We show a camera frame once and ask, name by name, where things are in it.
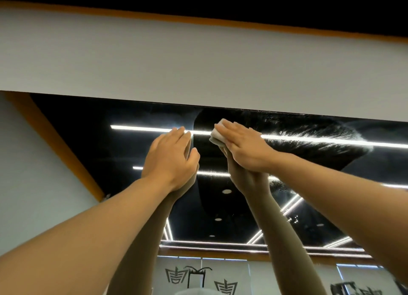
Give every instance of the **white sponge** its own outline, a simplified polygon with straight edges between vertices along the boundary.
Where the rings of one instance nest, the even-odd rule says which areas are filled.
[[[211,132],[211,137],[210,137],[210,141],[220,147],[225,147],[225,137],[222,136],[215,128],[212,130]]]

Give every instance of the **ceiling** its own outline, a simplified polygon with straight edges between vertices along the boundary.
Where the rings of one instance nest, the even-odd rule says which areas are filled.
[[[150,143],[160,134],[112,129],[111,125],[211,131],[214,123],[226,118],[264,134],[408,143],[408,123],[404,122],[34,93],[31,97],[105,195],[115,195],[140,178],[141,171],[133,167],[143,166]],[[201,154],[200,171],[226,173],[225,157],[208,139],[193,136],[193,146]],[[279,151],[336,170],[387,184],[408,184],[408,150],[268,142]],[[222,193],[227,189],[232,193]],[[296,195],[280,182],[272,182],[271,191],[281,207]],[[324,246],[345,236],[304,201],[287,217],[305,246]],[[246,243],[258,231],[244,197],[225,176],[198,175],[195,185],[174,205],[169,221],[175,240]]]
[[[408,37],[405,11],[384,0],[19,0]]]

